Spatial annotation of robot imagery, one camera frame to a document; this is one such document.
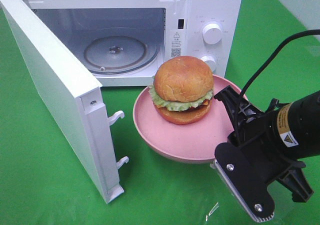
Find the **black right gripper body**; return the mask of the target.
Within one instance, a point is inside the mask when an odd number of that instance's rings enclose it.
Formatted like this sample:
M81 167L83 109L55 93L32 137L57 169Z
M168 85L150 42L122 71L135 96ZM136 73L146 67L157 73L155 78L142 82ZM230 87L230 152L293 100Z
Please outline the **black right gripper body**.
M281 108L262 112L246 108L229 114L235 129L228 141L239 148L256 175L269 185L275 180L288 183L287 176L304 178L305 163L298 161L291 148L299 146L292 131L280 131L289 127L289 110Z

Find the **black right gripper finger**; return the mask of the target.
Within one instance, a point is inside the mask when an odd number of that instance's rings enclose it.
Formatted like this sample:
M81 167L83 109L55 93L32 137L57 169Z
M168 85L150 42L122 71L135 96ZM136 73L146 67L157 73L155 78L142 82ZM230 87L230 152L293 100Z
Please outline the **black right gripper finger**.
M291 191L293 202L307 202L314 194L301 168L292 168L276 179Z
M263 112L244 97L240 98L238 104L239 95L239 93L228 85L215 94L214 99L224 104L233 128L241 130L244 124L258 118Z

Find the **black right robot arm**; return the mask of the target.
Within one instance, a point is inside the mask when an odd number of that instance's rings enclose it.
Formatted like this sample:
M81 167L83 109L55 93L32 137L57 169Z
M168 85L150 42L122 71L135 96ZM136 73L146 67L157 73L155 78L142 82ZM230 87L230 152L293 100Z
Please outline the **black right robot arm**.
M292 103L273 99L261 111L230 86L215 95L233 126L227 142L215 149L215 158L247 203L269 200L267 187L278 181L295 202L313 194L302 169L303 158L320 153L320 94ZM234 170L227 170L233 164Z

